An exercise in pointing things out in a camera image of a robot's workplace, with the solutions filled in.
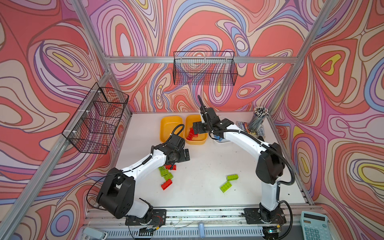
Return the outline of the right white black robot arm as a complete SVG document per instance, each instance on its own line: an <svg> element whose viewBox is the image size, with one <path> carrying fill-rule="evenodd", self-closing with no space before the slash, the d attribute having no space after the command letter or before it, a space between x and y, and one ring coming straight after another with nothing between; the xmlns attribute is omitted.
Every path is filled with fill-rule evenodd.
<svg viewBox="0 0 384 240"><path fill-rule="evenodd" d="M281 185L295 183L295 172L282 153L279 144L269 144L241 130L229 119L220 119L213 108L205 106L198 95L201 121L193 123L197 134L208 133L228 140L252 155L257 162L256 175L262 182L261 210L273 213L280 207Z"/></svg>

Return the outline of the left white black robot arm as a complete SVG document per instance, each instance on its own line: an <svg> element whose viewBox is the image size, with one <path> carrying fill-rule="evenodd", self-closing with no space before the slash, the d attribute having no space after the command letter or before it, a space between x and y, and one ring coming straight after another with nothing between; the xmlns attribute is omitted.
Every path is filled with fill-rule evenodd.
<svg viewBox="0 0 384 240"><path fill-rule="evenodd" d="M117 219L133 216L148 222L151 205L135 197L136 184L160 167L189 160L185 139L172 134L166 142L152 146L150 153L135 164L122 170L111 169L103 181L96 202Z"/></svg>

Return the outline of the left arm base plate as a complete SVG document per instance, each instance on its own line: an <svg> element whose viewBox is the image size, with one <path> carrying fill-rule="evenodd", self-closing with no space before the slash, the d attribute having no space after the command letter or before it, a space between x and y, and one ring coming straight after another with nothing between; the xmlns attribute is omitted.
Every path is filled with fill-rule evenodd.
<svg viewBox="0 0 384 240"><path fill-rule="evenodd" d="M143 217L138 218L135 216L127 216L126 226L153 226L161 227L166 223L167 210L166 209L153 209Z"/></svg>

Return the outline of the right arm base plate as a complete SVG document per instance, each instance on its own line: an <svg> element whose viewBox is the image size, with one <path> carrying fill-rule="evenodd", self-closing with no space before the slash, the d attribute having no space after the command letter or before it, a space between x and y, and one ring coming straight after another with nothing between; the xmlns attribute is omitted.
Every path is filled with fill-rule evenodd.
<svg viewBox="0 0 384 240"><path fill-rule="evenodd" d="M276 208L274 211L259 208L245 208L241 215L246 219L248 225L284 225L287 223L281 208Z"/></svg>

